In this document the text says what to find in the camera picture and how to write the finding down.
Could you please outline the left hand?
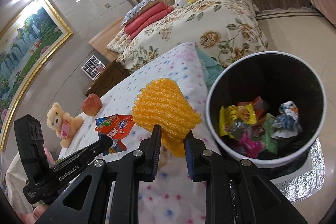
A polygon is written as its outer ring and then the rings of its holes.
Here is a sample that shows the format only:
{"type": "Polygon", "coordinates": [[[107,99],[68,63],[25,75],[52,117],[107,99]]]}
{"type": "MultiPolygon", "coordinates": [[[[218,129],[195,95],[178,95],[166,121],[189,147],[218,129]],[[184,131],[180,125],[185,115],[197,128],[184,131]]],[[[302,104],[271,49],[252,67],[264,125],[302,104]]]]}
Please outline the left hand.
{"type": "Polygon", "coordinates": [[[49,205],[40,204],[34,209],[32,213],[23,214],[21,212],[17,212],[17,215],[19,216],[19,218],[23,223],[34,224],[49,207],[50,207],[49,205]]]}

